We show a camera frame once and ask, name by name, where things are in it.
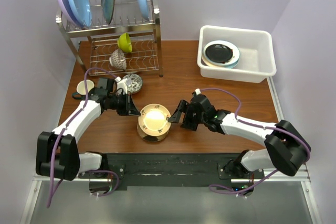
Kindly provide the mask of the cream yellow small plate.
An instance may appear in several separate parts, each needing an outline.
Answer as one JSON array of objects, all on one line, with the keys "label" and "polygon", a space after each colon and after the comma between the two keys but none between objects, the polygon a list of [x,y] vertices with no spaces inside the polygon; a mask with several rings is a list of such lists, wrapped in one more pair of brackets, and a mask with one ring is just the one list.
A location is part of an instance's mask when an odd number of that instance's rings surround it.
[{"label": "cream yellow small plate", "polygon": [[169,110],[163,105],[148,104],[140,112],[138,125],[147,135],[161,136],[171,127],[171,123],[168,122],[170,117]]}]

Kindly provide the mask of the cream and teal plate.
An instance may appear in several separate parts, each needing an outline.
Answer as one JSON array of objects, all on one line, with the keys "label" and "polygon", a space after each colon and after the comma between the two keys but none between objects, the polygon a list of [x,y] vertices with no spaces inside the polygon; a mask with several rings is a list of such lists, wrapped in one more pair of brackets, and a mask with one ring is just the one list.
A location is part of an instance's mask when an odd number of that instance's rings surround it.
[{"label": "cream and teal plate", "polygon": [[208,61],[204,56],[202,56],[202,61],[209,67],[224,67],[224,68],[234,68],[235,66],[237,66],[238,64],[238,61],[237,62],[234,62],[232,64],[229,64],[229,65],[216,65],[216,64],[213,64],[211,63],[210,61]]}]

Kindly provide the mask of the black small plate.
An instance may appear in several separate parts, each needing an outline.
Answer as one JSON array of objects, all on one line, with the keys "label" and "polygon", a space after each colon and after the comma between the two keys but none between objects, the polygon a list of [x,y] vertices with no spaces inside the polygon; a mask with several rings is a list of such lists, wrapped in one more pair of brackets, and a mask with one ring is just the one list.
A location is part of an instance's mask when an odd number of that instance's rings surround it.
[{"label": "black small plate", "polygon": [[206,47],[205,56],[209,61],[224,64],[233,57],[233,50],[223,44],[212,44]]}]

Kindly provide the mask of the white floral bottom plate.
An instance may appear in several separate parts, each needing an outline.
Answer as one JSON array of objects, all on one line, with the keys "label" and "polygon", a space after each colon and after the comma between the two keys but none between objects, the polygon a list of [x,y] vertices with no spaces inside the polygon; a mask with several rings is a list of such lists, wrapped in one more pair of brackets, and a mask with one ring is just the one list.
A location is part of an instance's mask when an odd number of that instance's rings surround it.
[{"label": "white floral bottom plate", "polygon": [[[224,41],[224,40],[214,40],[214,41],[211,41],[209,43],[207,43],[204,47],[203,47],[203,56],[209,61],[209,59],[205,56],[205,49],[207,46],[209,45],[212,45],[212,44],[223,44],[223,45],[226,45],[227,47],[231,48],[233,50],[233,57],[231,58],[231,60],[229,60],[228,62],[224,63],[226,65],[229,65],[229,64],[232,64],[234,62],[239,62],[239,59],[240,59],[240,51],[238,49],[237,46],[235,46],[234,44],[232,44],[231,42],[228,42],[228,41]],[[221,63],[215,63],[215,62],[212,62],[210,61],[211,63],[213,64],[216,64],[216,65],[224,65],[224,64],[221,64]]]}]

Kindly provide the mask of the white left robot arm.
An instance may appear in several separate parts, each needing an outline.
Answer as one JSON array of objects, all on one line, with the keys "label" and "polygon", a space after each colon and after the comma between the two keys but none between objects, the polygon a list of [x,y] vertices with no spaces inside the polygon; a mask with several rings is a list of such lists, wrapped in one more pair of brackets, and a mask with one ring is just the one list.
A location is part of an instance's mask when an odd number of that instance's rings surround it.
[{"label": "white left robot arm", "polygon": [[41,176],[73,180],[78,174],[91,171],[97,178],[108,174],[109,165],[103,154],[78,152],[77,143],[90,124],[106,110],[120,116],[139,116],[131,97],[130,79],[100,78],[97,87],[85,92],[71,116],[50,132],[41,132],[37,139],[36,173]]}]

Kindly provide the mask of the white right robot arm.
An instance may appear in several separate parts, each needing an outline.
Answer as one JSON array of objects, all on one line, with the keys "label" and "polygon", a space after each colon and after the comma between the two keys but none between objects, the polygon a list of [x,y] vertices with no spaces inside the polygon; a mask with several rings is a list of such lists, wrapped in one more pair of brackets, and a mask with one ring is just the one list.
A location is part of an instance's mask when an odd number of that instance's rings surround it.
[{"label": "white right robot arm", "polygon": [[224,165],[226,173],[239,178],[268,168],[294,176],[311,152],[309,144],[290,122],[263,123],[227,110],[217,110],[203,94],[193,96],[190,102],[181,100],[168,122],[181,122],[182,128],[192,131],[202,124],[212,132],[240,136],[264,146],[263,150],[242,151],[237,158]]}]

